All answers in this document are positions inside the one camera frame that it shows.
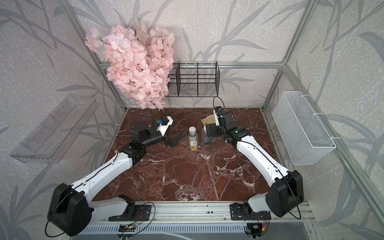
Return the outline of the clear acrylic wall shelf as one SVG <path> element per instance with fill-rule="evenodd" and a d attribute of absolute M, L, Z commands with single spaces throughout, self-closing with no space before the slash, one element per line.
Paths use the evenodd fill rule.
<path fill-rule="evenodd" d="M 94 98 L 69 94 L 10 153 L 28 164 L 57 164 L 98 109 Z"/>

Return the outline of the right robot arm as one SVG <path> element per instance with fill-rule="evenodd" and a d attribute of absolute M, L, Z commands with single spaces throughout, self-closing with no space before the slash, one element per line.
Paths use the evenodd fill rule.
<path fill-rule="evenodd" d="M 298 209 L 304 201 L 303 177 L 298 171 L 289 171 L 272 158 L 244 127 L 239 127 L 232 112 L 214 108 L 215 123 L 206 125 L 211 137 L 222 137 L 242 153 L 262 174 L 270 190 L 246 200 L 252 212 L 272 212 L 277 217 Z"/>

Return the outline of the white mesh basket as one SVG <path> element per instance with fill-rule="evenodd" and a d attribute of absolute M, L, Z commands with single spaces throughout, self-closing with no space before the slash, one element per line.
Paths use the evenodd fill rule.
<path fill-rule="evenodd" d="M 301 92 L 283 92 L 272 115 L 294 165 L 313 165 L 336 149 L 334 140 Z"/>

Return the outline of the aluminium mounting rail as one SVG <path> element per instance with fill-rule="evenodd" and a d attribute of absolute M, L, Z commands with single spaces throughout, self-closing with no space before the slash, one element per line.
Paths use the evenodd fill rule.
<path fill-rule="evenodd" d="M 149 221 L 154 224 L 165 223 L 231 223 L 234 215 L 230 210 L 233 202 L 156 202 L 150 204 Z M 307 202 L 291 210 L 283 217 L 271 213 L 271 223 L 315 222 L 315 216 Z"/>

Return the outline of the beige work glove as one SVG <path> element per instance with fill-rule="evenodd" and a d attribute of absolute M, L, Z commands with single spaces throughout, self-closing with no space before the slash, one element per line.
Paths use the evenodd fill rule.
<path fill-rule="evenodd" d="M 202 119 L 201 122 L 204 126 L 215 124 L 216 123 L 216 115 L 215 114 L 209 115 L 209 116 L 205 117 L 204 119 Z"/>

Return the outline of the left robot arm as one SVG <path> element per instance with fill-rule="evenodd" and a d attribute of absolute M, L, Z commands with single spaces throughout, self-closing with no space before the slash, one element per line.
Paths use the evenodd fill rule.
<path fill-rule="evenodd" d="M 64 234 L 73 237 L 90 223 L 110 217 L 135 217 L 135 201 L 120 195 L 113 199 L 94 201 L 94 197 L 121 173 L 138 164 L 146 155 L 147 148 L 159 143 L 175 147 L 186 135 L 169 137 L 173 124 L 169 116 L 153 120 L 151 125 L 140 122 L 130 129 L 131 142 L 98 169 L 67 185 L 57 186 L 53 192 L 47 222 L 52 223 Z"/>

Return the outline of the pink artificial blossom tree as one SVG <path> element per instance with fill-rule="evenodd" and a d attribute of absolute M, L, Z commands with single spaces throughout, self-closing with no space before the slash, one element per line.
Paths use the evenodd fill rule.
<path fill-rule="evenodd" d="M 85 35 L 85 45 L 103 52 L 110 62 L 107 78 L 141 109 L 162 110 L 169 94 L 175 36 L 165 28 L 148 29 L 138 22 L 135 29 L 117 25 L 102 36 L 96 28 Z"/>

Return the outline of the clear bottle with yellow label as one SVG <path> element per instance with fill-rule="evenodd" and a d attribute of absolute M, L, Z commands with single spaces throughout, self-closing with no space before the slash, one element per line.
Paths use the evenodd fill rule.
<path fill-rule="evenodd" d="M 189 142 L 190 142 L 190 148 L 192 151 L 198 150 L 198 134 L 190 135 L 189 134 Z"/>

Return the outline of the clear bottle with blue label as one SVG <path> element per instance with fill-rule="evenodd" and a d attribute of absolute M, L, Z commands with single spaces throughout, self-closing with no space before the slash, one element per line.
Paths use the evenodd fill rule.
<path fill-rule="evenodd" d="M 209 145 L 212 142 L 212 137 L 209 137 L 206 130 L 202 130 L 202 141 L 204 145 Z"/>

